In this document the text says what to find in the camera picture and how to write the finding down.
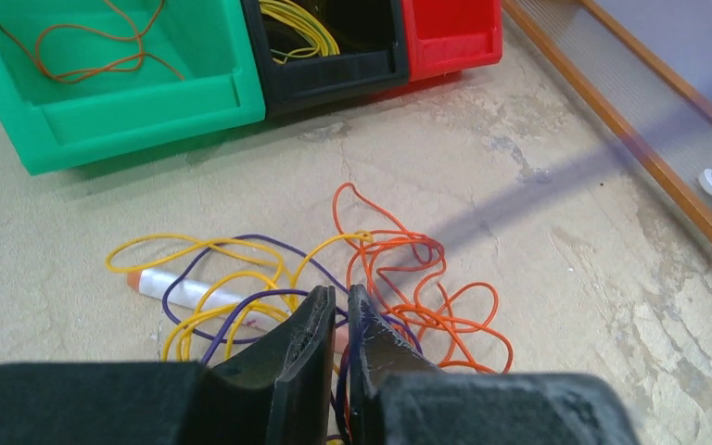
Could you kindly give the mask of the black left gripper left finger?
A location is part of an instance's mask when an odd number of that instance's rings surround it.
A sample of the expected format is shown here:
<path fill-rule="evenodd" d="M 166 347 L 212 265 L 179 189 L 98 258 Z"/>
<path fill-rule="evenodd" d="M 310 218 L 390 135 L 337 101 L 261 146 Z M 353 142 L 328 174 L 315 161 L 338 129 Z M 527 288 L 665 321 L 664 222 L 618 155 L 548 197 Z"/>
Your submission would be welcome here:
<path fill-rule="evenodd" d="M 335 291 L 214 367 L 199 362 L 0 365 L 0 444 L 322 444 Z"/>

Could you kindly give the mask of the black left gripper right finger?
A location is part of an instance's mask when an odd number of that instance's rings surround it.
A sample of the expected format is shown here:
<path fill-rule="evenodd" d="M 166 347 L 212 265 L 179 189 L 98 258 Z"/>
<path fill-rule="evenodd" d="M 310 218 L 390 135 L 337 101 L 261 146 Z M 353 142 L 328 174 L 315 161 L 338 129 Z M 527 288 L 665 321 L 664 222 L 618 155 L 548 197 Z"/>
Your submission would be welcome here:
<path fill-rule="evenodd" d="M 350 288 L 353 444 L 636 444 L 624 404 L 593 375 L 453 374 Z"/>

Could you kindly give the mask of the white orange marker pen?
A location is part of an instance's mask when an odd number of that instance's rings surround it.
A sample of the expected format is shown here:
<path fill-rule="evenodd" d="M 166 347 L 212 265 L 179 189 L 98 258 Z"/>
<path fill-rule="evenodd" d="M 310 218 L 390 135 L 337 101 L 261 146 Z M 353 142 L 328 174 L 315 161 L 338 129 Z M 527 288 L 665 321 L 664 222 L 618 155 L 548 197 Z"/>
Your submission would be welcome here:
<path fill-rule="evenodd" d="M 142 295 L 154 299 L 162 299 L 166 290 L 177 278 L 178 275 L 175 273 L 158 268 L 148 268 L 141 271 L 128 272 L 126 274 L 126 283 L 130 288 Z M 193 310 L 209 288 L 209 284 L 185 278 L 171 290 L 167 301 L 170 304 Z M 208 311 L 228 304 L 235 304 L 243 299 L 243 296 L 218 289 L 206 300 L 202 310 Z M 268 332 L 277 326 L 278 322 L 269 315 L 253 311 L 247 315 L 244 325 L 261 332 Z M 346 326 L 336 329 L 335 352 L 341 353 L 344 351 L 349 340 L 348 332 L 349 330 Z"/>

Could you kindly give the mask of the black plastic bin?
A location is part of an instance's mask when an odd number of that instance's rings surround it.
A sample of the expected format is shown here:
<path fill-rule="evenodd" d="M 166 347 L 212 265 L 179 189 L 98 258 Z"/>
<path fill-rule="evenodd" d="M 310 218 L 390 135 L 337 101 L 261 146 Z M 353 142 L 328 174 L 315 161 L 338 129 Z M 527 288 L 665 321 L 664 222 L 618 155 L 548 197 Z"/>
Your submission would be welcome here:
<path fill-rule="evenodd" d="M 266 115 L 288 114 L 338 100 L 371 95 L 410 81 L 402 3 L 393 1 L 298 1 L 337 44 L 335 55 L 279 61 L 309 48 L 301 35 L 241 3 L 261 79 Z"/>

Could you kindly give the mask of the red plastic bin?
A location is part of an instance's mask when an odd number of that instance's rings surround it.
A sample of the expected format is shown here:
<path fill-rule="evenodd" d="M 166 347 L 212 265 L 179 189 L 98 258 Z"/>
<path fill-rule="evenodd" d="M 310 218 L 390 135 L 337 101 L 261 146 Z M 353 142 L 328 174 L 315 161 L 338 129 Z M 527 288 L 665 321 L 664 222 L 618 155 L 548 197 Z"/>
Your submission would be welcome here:
<path fill-rule="evenodd" d="M 500 0 L 401 3 L 412 83 L 500 62 Z"/>

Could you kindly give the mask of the green plastic bin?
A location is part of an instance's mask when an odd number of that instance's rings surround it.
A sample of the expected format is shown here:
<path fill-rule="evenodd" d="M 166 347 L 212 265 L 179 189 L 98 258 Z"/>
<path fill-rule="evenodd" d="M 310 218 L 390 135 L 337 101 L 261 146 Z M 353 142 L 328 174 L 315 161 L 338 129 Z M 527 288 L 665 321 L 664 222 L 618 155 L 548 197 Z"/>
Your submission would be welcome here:
<path fill-rule="evenodd" d="M 0 1 L 0 121 L 32 174 L 265 114 L 236 1 Z"/>

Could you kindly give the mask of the wooden rack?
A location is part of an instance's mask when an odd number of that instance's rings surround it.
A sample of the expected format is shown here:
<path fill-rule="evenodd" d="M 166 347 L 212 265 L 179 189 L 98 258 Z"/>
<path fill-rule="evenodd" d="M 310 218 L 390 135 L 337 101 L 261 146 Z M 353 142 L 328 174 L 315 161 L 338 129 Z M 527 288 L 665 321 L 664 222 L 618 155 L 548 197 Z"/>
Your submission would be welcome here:
<path fill-rule="evenodd" d="M 503 11 L 712 245 L 712 28 L 655 31 L 678 73 L 599 1 L 505 1 Z"/>

